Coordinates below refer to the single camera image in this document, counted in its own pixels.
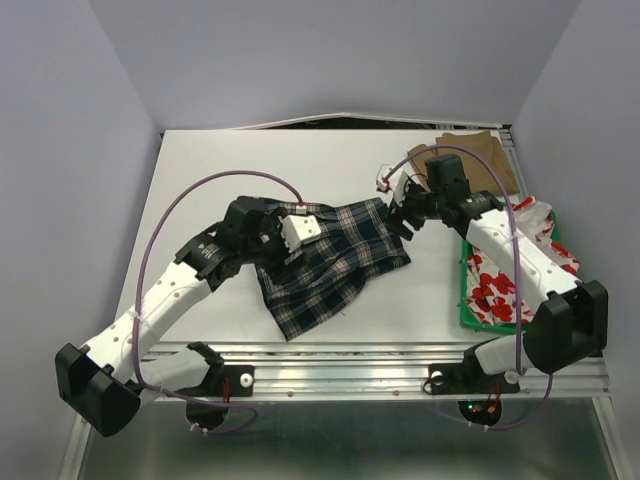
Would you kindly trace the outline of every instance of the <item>white wall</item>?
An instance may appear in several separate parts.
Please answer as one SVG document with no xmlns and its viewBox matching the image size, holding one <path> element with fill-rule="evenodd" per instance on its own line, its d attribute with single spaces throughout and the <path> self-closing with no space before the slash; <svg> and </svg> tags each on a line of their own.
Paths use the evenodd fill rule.
<svg viewBox="0 0 640 480">
<path fill-rule="evenodd" d="M 335 111 L 511 123 L 579 0 L 90 0 L 164 128 Z"/>
<path fill-rule="evenodd" d="M 0 477 L 55 478 L 53 357 L 113 319 L 157 130 L 85 0 L 0 3 Z"/>
<path fill-rule="evenodd" d="M 555 205 L 582 276 L 609 289 L 605 358 L 638 476 L 639 24 L 637 0 L 583 0 L 514 127 L 528 186 Z"/>
</svg>

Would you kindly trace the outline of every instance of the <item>red and white fabric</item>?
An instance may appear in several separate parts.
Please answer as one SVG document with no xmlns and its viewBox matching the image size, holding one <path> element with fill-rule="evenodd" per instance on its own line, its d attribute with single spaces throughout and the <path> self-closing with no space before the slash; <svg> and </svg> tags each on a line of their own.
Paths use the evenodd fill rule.
<svg viewBox="0 0 640 480">
<path fill-rule="evenodd" d="M 551 205 L 539 202 L 535 197 L 514 207 L 518 228 L 551 260 L 567 272 L 577 275 L 580 262 L 562 245 L 551 239 L 555 225 L 551 217 Z M 472 247 L 467 258 L 466 300 L 469 310 L 480 323 L 504 325 L 515 323 L 515 286 L 493 261 L 480 249 Z M 522 322 L 533 320 L 535 312 L 522 302 Z"/>
</svg>

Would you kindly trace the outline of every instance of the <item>white tabletop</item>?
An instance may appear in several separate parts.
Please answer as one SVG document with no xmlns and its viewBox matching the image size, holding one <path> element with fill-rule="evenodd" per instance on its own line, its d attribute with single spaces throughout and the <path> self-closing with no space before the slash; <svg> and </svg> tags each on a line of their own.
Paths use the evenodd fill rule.
<svg viewBox="0 0 640 480">
<path fill-rule="evenodd" d="M 118 314 L 133 303 L 142 251 L 169 203 L 200 178 L 229 169 L 255 169 L 293 184 L 307 202 L 343 205 L 371 198 L 381 164 L 395 164 L 418 144 L 435 143 L 441 130 L 168 131 L 164 137 L 140 223 Z M 452 131 L 451 133 L 469 133 Z M 223 218 L 239 195 L 284 200 L 291 194 L 269 180 L 231 177 L 193 192 L 161 232 L 149 262 L 146 285 L 172 261 L 193 235 Z M 438 221 L 428 221 L 405 242 L 412 263 L 369 282 L 341 313 L 294 342 L 478 342 L 491 336 L 458 323 L 460 238 Z M 284 337 L 263 304 L 252 266 L 228 280 L 191 309 L 163 337 L 165 341 L 282 342 Z"/>
</svg>

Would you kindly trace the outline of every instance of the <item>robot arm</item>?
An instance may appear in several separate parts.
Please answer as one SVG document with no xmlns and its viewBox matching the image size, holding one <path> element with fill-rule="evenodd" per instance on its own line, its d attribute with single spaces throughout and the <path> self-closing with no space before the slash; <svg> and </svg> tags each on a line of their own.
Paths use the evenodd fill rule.
<svg viewBox="0 0 640 480">
<path fill-rule="evenodd" d="M 389 172 L 387 166 L 380 170 L 377 185 L 393 192 L 386 219 L 390 230 L 410 240 L 413 232 L 406 224 L 419 230 L 427 219 L 439 219 L 514 278 L 508 215 L 490 193 L 471 193 L 460 157 L 446 155 L 427 163 L 429 192 L 402 170 L 388 177 Z M 605 288 L 597 281 L 582 283 L 524 234 L 517 231 L 516 236 L 523 297 L 536 311 L 522 338 L 522 367 L 551 374 L 599 353 L 607 342 Z M 433 365 L 442 374 L 432 385 L 433 394 L 486 392 L 501 381 L 501 374 L 516 370 L 515 346 L 515 335 L 501 337 L 469 349 L 462 364 Z"/>
<path fill-rule="evenodd" d="M 222 222 L 193 237 L 176 254 L 142 300 L 138 351 L 142 357 L 191 307 L 235 276 L 243 264 L 263 267 L 277 281 L 304 263 L 298 251 L 320 235 L 314 216 L 268 212 L 256 198 L 239 197 Z M 143 390 L 133 375 L 130 308 L 79 349 L 65 345 L 55 357 L 60 397 L 103 436 L 120 431 L 141 404 L 160 396 Z M 145 362 L 145 381 L 165 390 L 212 392 L 223 360 L 202 343 L 159 360 Z"/>
</svg>

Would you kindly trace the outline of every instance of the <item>plaid fabric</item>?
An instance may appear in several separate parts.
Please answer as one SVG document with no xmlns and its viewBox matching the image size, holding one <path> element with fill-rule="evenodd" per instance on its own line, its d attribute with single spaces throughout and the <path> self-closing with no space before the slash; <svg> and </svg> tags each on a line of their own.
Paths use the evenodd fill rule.
<svg viewBox="0 0 640 480">
<path fill-rule="evenodd" d="M 263 200 L 295 214 L 294 203 Z M 400 237 L 384 226 L 387 209 L 379 198 L 337 208 L 308 204 L 322 233 L 302 248 L 306 265 L 281 284 L 256 267 L 264 303 L 287 340 L 338 313 L 368 280 L 411 262 Z"/>
</svg>

